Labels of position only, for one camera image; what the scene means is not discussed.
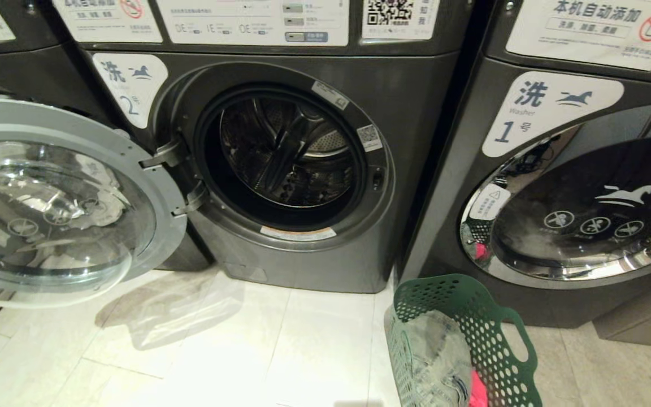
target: door hinge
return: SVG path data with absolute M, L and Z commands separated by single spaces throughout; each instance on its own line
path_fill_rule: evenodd
M 188 157 L 188 147 L 180 137 L 173 139 L 164 146 L 158 147 L 157 152 L 151 159 L 142 160 L 142 168 L 155 167 L 155 165 L 167 164 L 169 167 L 175 167 Z
M 199 181 L 196 186 L 185 196 L 188 202 L 183 208 L 175 209 L 172 214 L 175 216 L 184 215 L 188 212 L 197 211 L 202 204 L 205 203 L 209 192 L 202 181 Z

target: gray washing machine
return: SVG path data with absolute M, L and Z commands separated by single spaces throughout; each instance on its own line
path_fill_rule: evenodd
M 556 327 L 651 288 L 651 2 L 567 3 L 496 2 L 399 270 Z
M 122 3 L 55 5 L 227 273 L 383 289 L 470 2 Z
M 108 244 L 107 236 L 117 232 L 95 230 L 112 229 L 119 224 L 117 219 L 128 221 L 115 209 L 125 211 L 122 195 L 110 196 L 109 209 L 96 213 L 107 205 L 105 198 L 99 198 L 106 193 L 98 192 L 96 185 L 121 185 L 119 188 L 124 190 L 132 187 L 116 181 L 121 175 L 105 170 L 105 164 L 81 154 L 90 147 L 91 139 L 82 150 L 67 134 L 76 132 L 80 122 L 92 122 L 91 118 L 101 123 L 115 122 L 119 119 L 113 114 L 115 109 L 50 2 L 0 2 L 1 306 L 70 304 L 155 266 L 170 270 L 201 270 L 207 266 L 207 258 L 199 251 L 199 246 L 204 245 L 196 246 L 199 237 L 194 240 L 189 235 L 179 239 L 177 234 L 170 236 L 181 242 L 171 258 L 157 254 L 171 254 L 172 250 L 166 250 L 171 244 L 159 249 L 147 247 L 148 243 L 132 243 L 133 248 L 128 249 L 131 253 L 126 256 L 127 250 L 103 246 Z M 107 124 L 105 128 L 109 131 L 115 127 Z M 117 133 L 106 132 L 106 136 L 112 134 Z M 115 145 L 111 141 L 103 144 Z M 132 150 L 146 154 L 134 144 Z M 78 177 L 77 168 L 83 171 L 79 173 L 82 177 Z M 81 180 L 87 180 L 89 186 L 77 186 Z M 80 193 L 87 190 L 89 198 L 83 201 L 77 196 L 78 188 Z M 112 219 L 104 219 L 104 214 Z M 90 223 L 82 220 L 87 217 Z M 184 220 L 178 222 L 186 225 Z M 121 233 L 126 234 L 127 225 L 123 228 Z M 144 233 L 154 229 L 146 228 Z M 103 240 L 95 244 L 96 238 Z M 140 260 L 126 260 L 128 256 Z

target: white tile floor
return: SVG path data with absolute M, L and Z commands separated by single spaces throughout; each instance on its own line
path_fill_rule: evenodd
M 153 271 L 85 304 L 3 310 L 0 407 L 397 406 L 392 296 Z M 545 405 L 651 405 L 651 346 L 528 331 Z

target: plastic basket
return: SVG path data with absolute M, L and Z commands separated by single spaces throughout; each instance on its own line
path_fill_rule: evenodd
M 486 386 L 489 405 L 542 405 L 534 386 L 537 354 L 521 317 L 513 309 L 496 304 L 486 287 L 477 280 L 466 275 L 409 280 L 396 290 L 393 307 L 395 317 L 401 322 L 408 322 L 432 309 L 459 322 L 471 350 L 472 365 Z M 504 320 L 516 325 L 529 354 L 526 361 L 517 359 L 509 348 L 501 331 Z M 396 335 L 388 335 L 393 377 L 400 399 L 411 400 L 411 355 L 408 348 L 396 345 L 397 342 Z

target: basket handle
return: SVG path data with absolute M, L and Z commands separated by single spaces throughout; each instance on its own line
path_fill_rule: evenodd
M 514 309 L 511 308 L 503 308 L 501 309 L 501 311 L 504 314 L 504 317 L 501 319 L 500 322 L 503 322 L 505 319 L 511 319 L 511 321 L 514 322 L 514 325 L 517 327 L 517 331 L 519 332 L 519 336 L 521 337 L 522 342 L 527 347 L 528 356 L 526 361 L 522 362 L 516 356 L 514 356 L 514 358 L 517 359 L 519 364 L 529 369 L 530 371 L 536 371 L 537 351 L 534 350 L 534 345 L 532 344 L 532 341 L 529 339 L 529 335 L 527 335 L 527 329 L 524 327 L 524 322 L 522 322 L 522 317 L 520 317 L 519 313 L 517 313 L 516 311 L 514 311 Z

